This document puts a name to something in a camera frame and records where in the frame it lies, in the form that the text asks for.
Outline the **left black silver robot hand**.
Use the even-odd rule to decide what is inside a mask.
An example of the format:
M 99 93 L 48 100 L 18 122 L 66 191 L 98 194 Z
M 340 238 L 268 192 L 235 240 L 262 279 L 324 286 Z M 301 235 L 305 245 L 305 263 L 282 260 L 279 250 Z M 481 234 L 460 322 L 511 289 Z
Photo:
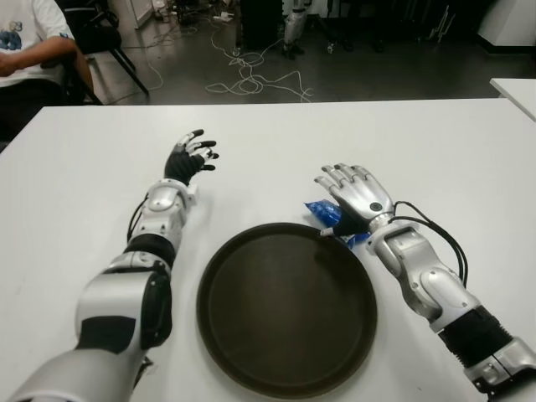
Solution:
M 188 186 L 197 173 L 215 170 L 210 162 L 219 158 L 214 151 L 217 142 L 199 141 L 203 134 L 203 129 L 191 131 L 175 144 L 164 167 L 165 178 Z

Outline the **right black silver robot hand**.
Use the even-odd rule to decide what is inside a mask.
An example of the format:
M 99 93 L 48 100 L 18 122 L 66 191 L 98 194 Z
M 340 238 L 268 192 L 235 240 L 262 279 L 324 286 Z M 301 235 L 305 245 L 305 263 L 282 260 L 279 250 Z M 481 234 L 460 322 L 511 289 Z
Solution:
M 394 202 L 366 168 L 338 163 L 322 166 L 314 182 L 324 188 L 342 210 L 340 221 L 322 236 L 373 234 L 394 217 Z

